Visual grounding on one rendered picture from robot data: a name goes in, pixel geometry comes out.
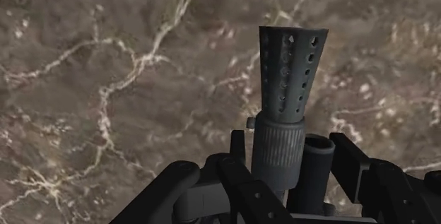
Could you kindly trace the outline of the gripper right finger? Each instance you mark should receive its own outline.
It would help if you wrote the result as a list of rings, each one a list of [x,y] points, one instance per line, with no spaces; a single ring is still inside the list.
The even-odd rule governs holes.
[[[441,170],[423,179],[386,160],[369,158],[345,134],[331,133],[335,144],[331,172],[362,216],[380,224],[441,224]]]

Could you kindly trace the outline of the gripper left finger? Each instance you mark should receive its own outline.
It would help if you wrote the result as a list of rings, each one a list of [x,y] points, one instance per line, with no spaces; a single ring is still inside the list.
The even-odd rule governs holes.
[[[234,130],[229,153],[210,155],[203,167],[170,163],[110,224],[294,224],[244,157],[245,134]]]

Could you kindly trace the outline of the grey perforated kitchen torch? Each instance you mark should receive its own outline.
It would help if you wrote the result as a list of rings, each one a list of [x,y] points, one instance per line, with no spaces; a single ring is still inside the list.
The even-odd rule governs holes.
[[[291,213],[336,215],[324,200],[335,144],[305,132],[305,108],[327,35],[324,28],[259,28],[261,111],[252,122],[251,173]]]

